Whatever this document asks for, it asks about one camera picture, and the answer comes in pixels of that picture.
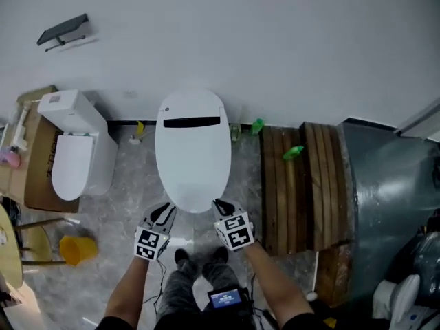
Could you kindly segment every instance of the white wall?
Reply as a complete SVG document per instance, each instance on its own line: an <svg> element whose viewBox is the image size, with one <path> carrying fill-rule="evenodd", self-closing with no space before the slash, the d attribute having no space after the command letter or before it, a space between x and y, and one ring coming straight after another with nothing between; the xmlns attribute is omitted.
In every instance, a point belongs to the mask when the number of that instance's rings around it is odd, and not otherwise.
<svg viewBox="0 0 440 330"><path fill-rule="evenodd" d="M84 12L96 42L36 45ZM0 0L0 117L51 83L97 91L118 120L196 86L232 121L397 126L439 95L440 0Z"/></svg>

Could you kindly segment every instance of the toilet lid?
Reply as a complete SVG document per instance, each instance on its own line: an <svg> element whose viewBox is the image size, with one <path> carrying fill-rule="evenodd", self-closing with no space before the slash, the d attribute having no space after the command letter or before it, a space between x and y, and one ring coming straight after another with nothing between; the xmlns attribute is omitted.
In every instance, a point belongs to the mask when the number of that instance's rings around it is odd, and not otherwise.
<svg viewBox="0 0 440 330"><path fill-rule="evenodd" d="M52 184L56 194L73 201L87 187L94 139L90 136L60 135L56 144Z"/></svg>
<svg viewBox="0 0 440 330"><path fill-rule="evenodd" d="M156 124L156 161L173 202L205 212L225 190L231 166L228 118L211 91L180 91L167 97Z"/></svg>

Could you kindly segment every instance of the pink object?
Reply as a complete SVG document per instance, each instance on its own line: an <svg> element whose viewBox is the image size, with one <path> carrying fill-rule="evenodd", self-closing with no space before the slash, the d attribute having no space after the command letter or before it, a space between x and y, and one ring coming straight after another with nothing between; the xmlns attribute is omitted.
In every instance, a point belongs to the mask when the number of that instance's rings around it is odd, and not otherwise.
<svg viewBox="0 0 440 330"><path fill-rule="evenodd" d="M13 151L10 151L9 153L6 153L5 159L12 168L19 168L20 167L21 157L19 154L15 153Z"/></svg>

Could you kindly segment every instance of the yellow bucket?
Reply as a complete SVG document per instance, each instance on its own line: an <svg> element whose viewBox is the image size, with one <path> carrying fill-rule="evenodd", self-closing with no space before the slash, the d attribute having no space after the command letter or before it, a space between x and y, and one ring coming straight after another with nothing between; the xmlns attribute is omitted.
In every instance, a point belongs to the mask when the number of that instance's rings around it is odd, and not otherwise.
<svg viewBox="0 0 440 330"><path fill-rule="evenodd" d="M89 237L64 236L60 241L60 253L68 265L76 266L98 255L98 246Z"/></svg>

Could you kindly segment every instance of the screen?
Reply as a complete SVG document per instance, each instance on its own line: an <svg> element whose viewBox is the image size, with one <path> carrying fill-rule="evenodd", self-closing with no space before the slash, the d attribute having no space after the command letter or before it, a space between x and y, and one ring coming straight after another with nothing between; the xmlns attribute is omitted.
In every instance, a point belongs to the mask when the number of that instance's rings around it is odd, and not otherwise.
<svg viewBox="0 0 440 330"><path fill-rule="evenodd" d="M221 292L220 294L211 294L211 301L214 308L227 307L241 303L240 293L237 289Z"/></svg>

